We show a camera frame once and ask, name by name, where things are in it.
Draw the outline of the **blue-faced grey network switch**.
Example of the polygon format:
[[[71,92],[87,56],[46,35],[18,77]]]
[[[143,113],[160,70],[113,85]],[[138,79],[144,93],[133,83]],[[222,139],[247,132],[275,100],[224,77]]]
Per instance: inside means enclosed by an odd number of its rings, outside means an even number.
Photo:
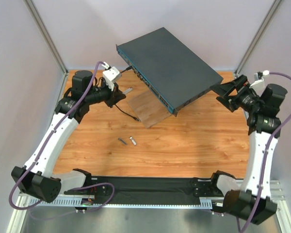
[[[116,51],[174,116],[223,81],[164,27],[117,45]]]

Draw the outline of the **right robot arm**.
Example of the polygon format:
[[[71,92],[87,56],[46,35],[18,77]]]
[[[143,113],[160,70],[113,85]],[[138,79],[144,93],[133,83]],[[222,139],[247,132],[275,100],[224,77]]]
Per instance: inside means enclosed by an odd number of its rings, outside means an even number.
[[[220,212],[259,225],[274,215],[277,204],[271,200],[270,173],[273,153],[280,137],[281,120],[277,117],[287,90],[277,84],[264,87],[263,75],[249,83],[241,75],[233,81],[211,87],[217,100],[229,111],[242,108],[248,113],[249,160],[245,178],[240,186],[236,178],[216,171],[210,179],[211,187],[223,196]],[[261,95],[256,90],[264,87]]]

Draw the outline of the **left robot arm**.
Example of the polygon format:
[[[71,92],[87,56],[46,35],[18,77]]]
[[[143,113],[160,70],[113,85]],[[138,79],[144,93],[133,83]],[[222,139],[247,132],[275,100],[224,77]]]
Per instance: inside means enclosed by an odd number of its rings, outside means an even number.
[[[54,175],[56,161],[73,131],[89,112],[90,105],[104,102],[113,107],[125,99],[116,83],[121,72],[111,67],[97,81],[93,73],[79,70],[72,77],[72,86],[55,108],[51,125],[38,148],[23,167],[14,167],[12,178],[21,192],[50,203],[60,193],[82,190],[91,181],[91,173],[75,168],[69,173]]]

